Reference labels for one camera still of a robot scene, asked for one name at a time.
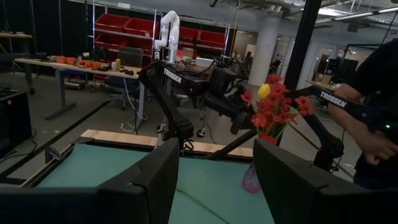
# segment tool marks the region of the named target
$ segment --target person's hand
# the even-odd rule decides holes
[[[398,154],[398,146],[390,142],[379,131],[372,134],[366,128],[358,128],[354,135],[354,140],[364,152],[366,161],[369,164],[376,166],[379,164],[380,159],[388,160]]]

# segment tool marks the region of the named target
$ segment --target cable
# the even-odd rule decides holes
[[[207,123],[207,126],[209,127],[209,130],[210,130],[210,138],[211,138],[211,140],[213,141],[214,144],[217,144],[217,142],[214,141],[214,139],[213,139],[213,134],[211,133],[211,127],[210,127],[209,123]]]
[[[33,134],[32,137],[30,138],[30,140],[31,140],[31,141],[33,142],[33,144],[34,144],[33,149],[32,149],[30,152],[28,152],[28,153],[23,153],[23,154],[18,154],[18,155],[12,155],[12,156],[6,156],[5,158],[3,158],[3,159],[0,161],[0,164],[3,163],[4,161],[10,159],[10,158],[19,157],[19,156],[27,156],[27,155],[29,155],[29,154],[32,154],[32,153],[36,150],[36,148],[37,148],[37,142],[36,142],[36,140],[35,140],[35,137],[36,137],[36,135],[37,135],[37,130],[34,129],[34,128],[33,128],[32,130],[34,131],[34,134]]]
[[[130,105],[131,105],[131,107],[133,108],[135,114],[136,114],[140,119],[147,120],[147,119],[148,119],[148,115],[144,114],[145,117],[143,117],[142,115],[140,115],[140,114],[138,113],[138,111],[136,110],[136,107],[132,104],[132,102],[131,102],[131,100],[130,100],[129,89],[127,88],[127,83],[126,83],[126,77],[123,77],[123,81],[124,81],[124,87],[125,87],[125,89],[126,89],[127,100],[130,102]],[[134,115],[133,117],[131,117],[130,119],[127,120],[127,125],[130,126],[131,129],[125,129],[125,128],[124,128],[124,123],[121,124],[120,128],[121,128],[123,131],[127,131],[127,132],[132,132],[132,131],[135,130],[135,131],[136,131],[136,134],[138,135],[138,130],[137,130],[137,128],[136,128],[136,127],[137,127],[137,116],[136,116],[136,115]],[[134,119],[134,126],[131,125],[131,124],[129,123],[132,119]]]

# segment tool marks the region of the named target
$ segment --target black pole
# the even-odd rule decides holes
[[[251,138],[257,135],[257,131],[255,129],[252,129],[245,134],[243,134],[241,137],[235,139],[235,141],[229,143],[227,146],[224,148],[214,152],[213,154],[210,154],[208,156],[203,156],[202,159],[209,159],[209,160],[218,160],[221,159],[223,156],[226,156],[228,153],[232,152],[234,149],[242,145],[243,143],[247,142]]]
[[[297,88],[321,3],[322,0],[307,0],[305,2],[292,56],[286,71],[285,85],[289,90]]]

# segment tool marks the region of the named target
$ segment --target bottle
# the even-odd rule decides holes
[[[116,65],[118,66],[118,71],[120,71],[120,68],[121,68],[121,61],[120,61],[120,59],[116,59]]]

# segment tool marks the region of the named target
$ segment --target black shirt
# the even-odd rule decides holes
[[[380,91],[381,100],[378,103],[381,106],[388,103],[398,94],[398,40],[386,43],[375,50],[359,66],[354,77],[346,83],[363,96]],[[370,178],[398,181],[398,157],[381,161],[378,166],[373,166],[366,162],[362,153],[355,169],[360,175]]]

